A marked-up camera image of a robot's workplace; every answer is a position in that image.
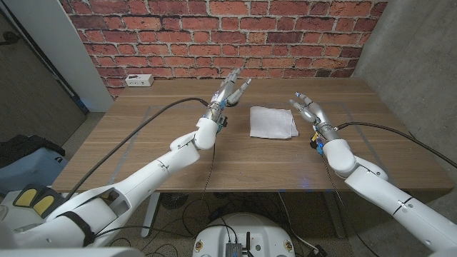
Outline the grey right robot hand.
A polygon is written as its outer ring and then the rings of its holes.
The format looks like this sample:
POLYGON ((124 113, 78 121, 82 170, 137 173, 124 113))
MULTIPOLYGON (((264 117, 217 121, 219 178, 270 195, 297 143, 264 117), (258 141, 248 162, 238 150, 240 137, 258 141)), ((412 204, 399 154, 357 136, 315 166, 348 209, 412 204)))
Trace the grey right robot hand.
POLYGON ((303 104, 293 99, 290 99, 289 103, 300 113, 305 121, 313 124, 317 133, 322 135, 327 141, 341 139, 319 104, 299 92, 296 92, 296 96, 303 101, 303 104))

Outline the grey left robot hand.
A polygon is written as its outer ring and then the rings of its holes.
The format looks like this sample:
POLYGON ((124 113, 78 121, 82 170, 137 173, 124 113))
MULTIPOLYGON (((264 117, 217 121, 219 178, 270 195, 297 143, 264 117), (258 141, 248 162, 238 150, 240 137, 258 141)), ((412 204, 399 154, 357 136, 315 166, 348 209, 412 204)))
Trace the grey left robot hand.
POLYGON ((234 69, 221 82, 219 89, 213 94, 210 104, 204 114, 204 118, 217 122, 222 115, 225 107, 236 106, 243 95, 244 91, 251 83, 251 79, 246 79, 241 87, 234 91, 236 80, 243 68, 234 69))

